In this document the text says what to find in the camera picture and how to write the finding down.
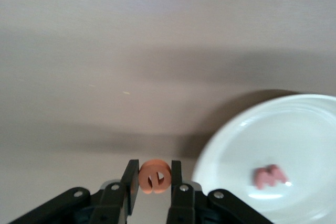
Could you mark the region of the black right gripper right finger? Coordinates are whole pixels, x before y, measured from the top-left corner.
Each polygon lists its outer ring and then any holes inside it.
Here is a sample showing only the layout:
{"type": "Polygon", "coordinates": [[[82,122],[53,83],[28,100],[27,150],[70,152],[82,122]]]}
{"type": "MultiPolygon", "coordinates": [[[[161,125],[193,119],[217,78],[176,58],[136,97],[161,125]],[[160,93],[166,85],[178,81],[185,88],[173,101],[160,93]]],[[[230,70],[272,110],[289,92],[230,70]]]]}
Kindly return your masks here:
{"type": "Polygon", "coordinates": [[[182,180],[182,164],[171,162],[171,206],[167,223],[271,223],[231,192],[216,189],[204,195],[182,180]]]}

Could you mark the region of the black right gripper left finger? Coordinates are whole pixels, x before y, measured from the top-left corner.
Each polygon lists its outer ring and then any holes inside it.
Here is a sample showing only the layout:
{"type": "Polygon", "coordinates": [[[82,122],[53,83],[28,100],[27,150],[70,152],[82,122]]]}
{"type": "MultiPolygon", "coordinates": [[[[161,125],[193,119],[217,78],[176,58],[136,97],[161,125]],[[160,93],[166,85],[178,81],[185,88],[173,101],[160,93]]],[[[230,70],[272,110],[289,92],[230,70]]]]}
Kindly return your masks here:
{"type": "Polygon", "coordinates": [[[71,188],[11,223],[127,223],[139,189],[138,174],[139,161],[132,159],[120,180],[105,182],[95,194],[71,188]]]}

